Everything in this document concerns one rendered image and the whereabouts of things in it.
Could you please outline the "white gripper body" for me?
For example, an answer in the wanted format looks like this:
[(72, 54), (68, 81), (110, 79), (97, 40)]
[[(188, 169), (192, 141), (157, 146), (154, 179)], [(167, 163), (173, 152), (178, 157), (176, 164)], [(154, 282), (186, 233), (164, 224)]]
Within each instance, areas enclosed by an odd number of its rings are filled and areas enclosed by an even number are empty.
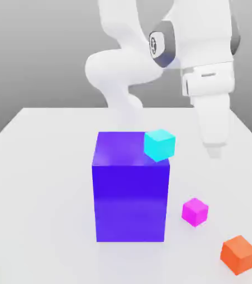
[(229, 136), (229, 94), (203, 95), (191, 98), (205, 145), (225, 145)]

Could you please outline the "small magenta cube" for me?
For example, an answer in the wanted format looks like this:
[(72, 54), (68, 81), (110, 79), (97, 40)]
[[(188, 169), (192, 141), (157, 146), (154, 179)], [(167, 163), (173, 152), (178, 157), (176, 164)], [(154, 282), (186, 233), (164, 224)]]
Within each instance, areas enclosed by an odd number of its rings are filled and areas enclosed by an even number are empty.
[(182, 219), (193, 227), (204, 223), (208, 218), (209, 206), (197, 198), (183, 204)]

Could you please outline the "small orange cube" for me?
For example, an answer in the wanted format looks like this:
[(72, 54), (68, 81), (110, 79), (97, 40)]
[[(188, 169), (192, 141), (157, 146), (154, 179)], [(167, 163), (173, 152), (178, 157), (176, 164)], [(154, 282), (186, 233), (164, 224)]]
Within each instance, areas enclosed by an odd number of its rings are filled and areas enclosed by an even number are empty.
[(252, 245), (242, 235), (223, 242), (220, 259), (235, 274), (252, 268)]

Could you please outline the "small cyan cube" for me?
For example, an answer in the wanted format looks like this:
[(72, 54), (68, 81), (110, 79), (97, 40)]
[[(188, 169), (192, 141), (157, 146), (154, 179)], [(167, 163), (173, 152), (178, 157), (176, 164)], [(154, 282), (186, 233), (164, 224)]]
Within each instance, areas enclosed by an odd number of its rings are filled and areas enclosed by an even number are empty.
[(175, 155), (175, 135), (164, 129), (145, 132), (144, 153), (155, 162), (166, 160)]

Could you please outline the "large purple box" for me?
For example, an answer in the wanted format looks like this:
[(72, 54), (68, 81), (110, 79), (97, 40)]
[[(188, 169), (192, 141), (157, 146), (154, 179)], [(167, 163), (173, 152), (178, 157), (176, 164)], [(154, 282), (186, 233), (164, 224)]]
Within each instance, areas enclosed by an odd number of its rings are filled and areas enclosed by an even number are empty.
[(144, 153), (143, 132), (100, 131), (92, 180), (98, 242), (162, 242), (170, 163)]

